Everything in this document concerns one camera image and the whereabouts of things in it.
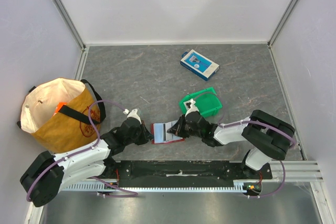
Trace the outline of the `red card holder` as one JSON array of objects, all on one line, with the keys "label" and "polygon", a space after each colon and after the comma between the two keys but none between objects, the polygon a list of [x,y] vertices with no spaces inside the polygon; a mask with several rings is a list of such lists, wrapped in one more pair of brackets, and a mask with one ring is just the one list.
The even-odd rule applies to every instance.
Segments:
[{"label": "red card holder", "polygon": [[151,124],[151,133],[154,136],[152,144],[170,144],[174,142],[184,141],[184,138],[167,132],[167,130],[170,129],[176,122],[177,120],[167,123]]}]

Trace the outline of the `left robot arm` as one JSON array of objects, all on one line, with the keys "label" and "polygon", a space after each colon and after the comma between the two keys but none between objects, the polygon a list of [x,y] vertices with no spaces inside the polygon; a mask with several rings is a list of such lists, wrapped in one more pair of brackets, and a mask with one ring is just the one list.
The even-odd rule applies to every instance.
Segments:
[{"label": "left robot arm", "polygon": [[103,134],[100,140],[70,152],[40,153],[20,178],[27,200],[41,207],[68,186],[91,177],[115,174],[113,156],[130,144],[143,145],[154,139],[143,121],[126,119],[121,126]]}]

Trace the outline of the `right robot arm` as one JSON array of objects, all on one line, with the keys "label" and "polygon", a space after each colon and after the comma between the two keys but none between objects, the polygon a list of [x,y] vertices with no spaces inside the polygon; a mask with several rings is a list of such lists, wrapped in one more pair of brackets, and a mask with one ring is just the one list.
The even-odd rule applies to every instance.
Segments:
[{"label": "right robot arm", "polygon": [[210,147],[248,141],[254,148],[240,166],[241,174],[248,179],[271,160],[285,160],[288,150],[296,145],[294,127],[261,110],[228,124],[209,123],[198,111],[187,112],[167,132],[181,138],[199,137]]}]

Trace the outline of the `green plastic bin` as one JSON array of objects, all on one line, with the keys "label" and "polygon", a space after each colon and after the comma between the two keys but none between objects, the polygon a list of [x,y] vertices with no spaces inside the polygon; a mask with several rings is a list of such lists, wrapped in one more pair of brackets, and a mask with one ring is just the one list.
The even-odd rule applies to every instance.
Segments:
[{"label": "green plastic bin", "polygon": [[220,99],[216,95],[215,89],[209,87],[186,95],[178,104],[182,113],[185,114],[188,109],[187,103],[193,99],[196,102],[195,105],[199,109],[200,114],[207,118],[217,115],[223,107]]}]

